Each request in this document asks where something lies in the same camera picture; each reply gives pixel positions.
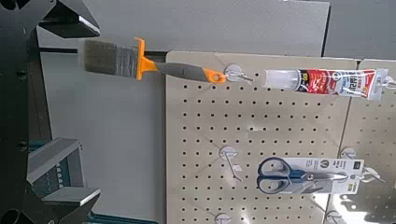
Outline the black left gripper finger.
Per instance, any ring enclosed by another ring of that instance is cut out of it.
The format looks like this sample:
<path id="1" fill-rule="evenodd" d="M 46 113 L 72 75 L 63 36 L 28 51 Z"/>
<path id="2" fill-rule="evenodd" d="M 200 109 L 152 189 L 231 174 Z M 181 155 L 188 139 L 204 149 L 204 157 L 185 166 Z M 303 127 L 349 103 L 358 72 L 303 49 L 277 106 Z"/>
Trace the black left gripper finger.
<path id="1" fill-rule="evenodd" d="M 82 224 L 100 195 L 99 188 L 64 187 L 39 197 L 29 187 L 29 224 Z"/>
<path id="2" fill-rule="evenodd" d="M 83 0 L 56 0 L 53 9 L 38 25 L 62 38 L 100 35 L 100 26 Z"/>

